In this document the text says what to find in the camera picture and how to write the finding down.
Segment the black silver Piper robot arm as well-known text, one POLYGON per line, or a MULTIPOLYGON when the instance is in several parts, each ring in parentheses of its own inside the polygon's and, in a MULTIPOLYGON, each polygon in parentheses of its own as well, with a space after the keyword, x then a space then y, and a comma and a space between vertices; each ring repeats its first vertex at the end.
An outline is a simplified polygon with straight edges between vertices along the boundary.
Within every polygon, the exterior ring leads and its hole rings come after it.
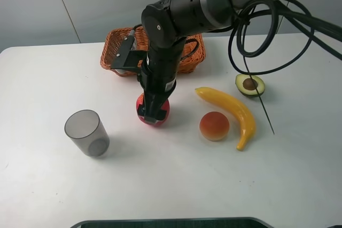
POLYGON ((309 42, 315 42, 337 58, 341 54, 318 39, 316 31, 341 40, 341 28, 315 18, 299 2, 299 12, 285 6, 292 0, 161 0, 148 5, 142 13, 142 26, 149 38, 147 56, 139 76, 144 90, 143 103, 137 114, 148 123, 166 118, 162 109, 174 91, 176 73, 186 38, 201 33, 231 32, 230 43, 236 43, 245 58, 254 58, 265 52, 271 44, 280 16, 288 19, 309 42), (245 29, 249 21, 262 15, 271 16, 271 26, 261 46, 248 52, 244 49, 245 29))

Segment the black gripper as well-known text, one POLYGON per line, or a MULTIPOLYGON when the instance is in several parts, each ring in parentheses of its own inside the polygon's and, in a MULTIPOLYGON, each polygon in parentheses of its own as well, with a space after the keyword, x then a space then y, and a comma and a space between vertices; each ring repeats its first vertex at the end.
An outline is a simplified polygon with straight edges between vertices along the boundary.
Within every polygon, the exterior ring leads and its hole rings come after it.
POLYGON ((158 123, 166 119, 166 110, 161 109, 176 87, 176 75, 185 46, 185 37, 172 46, 162 48, 150 41, 147 57, 141 66, 139 82, 144 90, 144 100, 137 107, 137 114, 145 121, 158 123))

